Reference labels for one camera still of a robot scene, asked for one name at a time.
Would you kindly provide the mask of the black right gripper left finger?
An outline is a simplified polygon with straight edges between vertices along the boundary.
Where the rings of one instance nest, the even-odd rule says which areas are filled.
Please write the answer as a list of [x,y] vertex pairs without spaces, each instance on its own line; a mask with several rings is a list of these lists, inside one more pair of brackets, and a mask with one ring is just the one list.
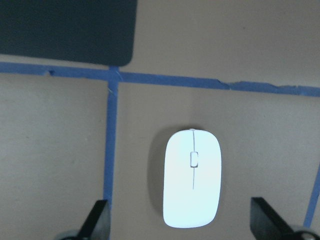
[[77,234],[78,240],[108,240],[111,214],[107,200],[97,200]]

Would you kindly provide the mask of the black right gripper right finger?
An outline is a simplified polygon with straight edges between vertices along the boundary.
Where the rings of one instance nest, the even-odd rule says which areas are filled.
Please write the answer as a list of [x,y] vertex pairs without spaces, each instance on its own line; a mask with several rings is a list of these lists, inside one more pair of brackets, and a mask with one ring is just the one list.
[[250,230],[256,240],[297,240],[293,229],[262,197],[250,200]]

